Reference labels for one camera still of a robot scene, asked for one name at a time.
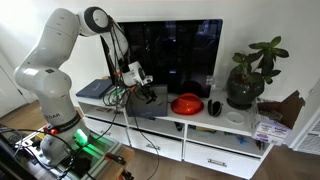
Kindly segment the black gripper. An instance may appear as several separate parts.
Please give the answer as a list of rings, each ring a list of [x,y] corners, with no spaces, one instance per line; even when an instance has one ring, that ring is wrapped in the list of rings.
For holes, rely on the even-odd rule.
[[[157,96],[150,85],[151,82],[151,79],[143,80],[142,82],[136,82],[132,87],[132,93],[146,104],[154,102],[157,99]]]

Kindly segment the robot base platform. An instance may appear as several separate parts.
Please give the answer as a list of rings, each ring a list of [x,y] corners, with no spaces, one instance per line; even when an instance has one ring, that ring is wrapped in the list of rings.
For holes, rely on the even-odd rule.
[[[126,170],[129,158],[126,157],[121,143],[111,138],[98,138],[93,133],[80,138],[74,152],[52,165],[40,149],[41,132],[35,132],[17,142],[19,150],[26,151],[42,169],[50,172],[56,180],[134,180]]]

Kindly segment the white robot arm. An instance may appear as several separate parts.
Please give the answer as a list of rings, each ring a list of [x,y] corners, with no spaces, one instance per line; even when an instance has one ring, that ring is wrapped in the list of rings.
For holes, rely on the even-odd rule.
[[[14,71],[17,84],[37,96],[47,121],[49,133],[40,149],[41,161],[49,167],[59,164],[74,150],[77,131],[90,134],[71,101],[71,78],[60,66],[70,58],[78,37],[95,35],[101,38],[110,73],[120,79],[122,86],[146,86],[153,81],[139,62],[131,63],[127,72],[121,71],[128,41],[118,23],[103,9],[89,7],[77,14],[64,8],[54,10],[38,44]]]

